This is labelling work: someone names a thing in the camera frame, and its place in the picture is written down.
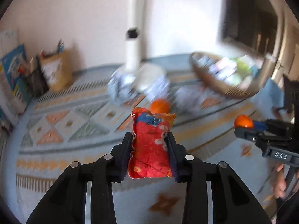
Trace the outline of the person right hand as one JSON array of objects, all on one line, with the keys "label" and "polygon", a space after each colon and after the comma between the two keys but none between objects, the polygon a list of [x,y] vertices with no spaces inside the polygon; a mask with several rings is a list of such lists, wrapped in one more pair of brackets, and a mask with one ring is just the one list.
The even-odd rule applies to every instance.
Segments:
[{"label": "person right hand", "polygon": [[277,163],[276,164],[276,177],[275,183],[273,185],[273,194],[276,199],[284,198],[285,190],[286,190],[286,181],[284,179],[284,164]]}]

